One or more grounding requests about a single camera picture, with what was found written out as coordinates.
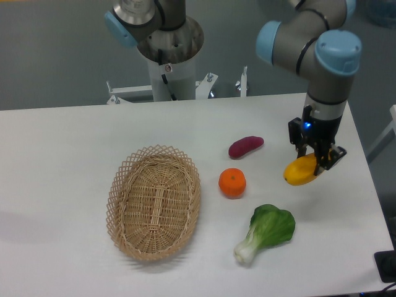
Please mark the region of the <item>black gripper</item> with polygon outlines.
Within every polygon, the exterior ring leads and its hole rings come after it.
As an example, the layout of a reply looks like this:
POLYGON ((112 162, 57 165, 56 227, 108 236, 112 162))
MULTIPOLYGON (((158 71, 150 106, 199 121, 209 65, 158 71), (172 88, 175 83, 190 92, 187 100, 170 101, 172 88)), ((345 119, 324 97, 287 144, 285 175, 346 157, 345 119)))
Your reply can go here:
POLYGON ((308 144, 311 146, 315 144, 314 176, 319 176, 323 171, 330 170, 336 165, 347 154, 347 151, 343 147, 335 145, 340 118, 314 118, 311 115, 313 111, 312 105, 305 106, 302 119, 295 118, 288 123, 288 133, 290 143, 295 146, 297 151, 297 158, 306 155, 308 144))

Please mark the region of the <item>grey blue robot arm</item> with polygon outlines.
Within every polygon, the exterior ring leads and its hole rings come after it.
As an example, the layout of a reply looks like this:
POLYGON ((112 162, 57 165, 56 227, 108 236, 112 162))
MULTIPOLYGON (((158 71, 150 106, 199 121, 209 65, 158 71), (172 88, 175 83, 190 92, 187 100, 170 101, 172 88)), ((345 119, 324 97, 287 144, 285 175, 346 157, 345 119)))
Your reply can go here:
MULTIPOLYGON (((293 1, 288 23, 267 22, 256 40, 257 56, 308 80, 302 116, 289 122, 290 142, 299 157, 314 151, 313 175, 331 169, 346 154, 335 144, 362 44, 343 24, 354 1, 293 1)), ((155 101, 197 98, 194 58, 202 49, 200 25, 184 1, 116 1, 105 24, 120 44, 137 48, 151 67, 155 101)))

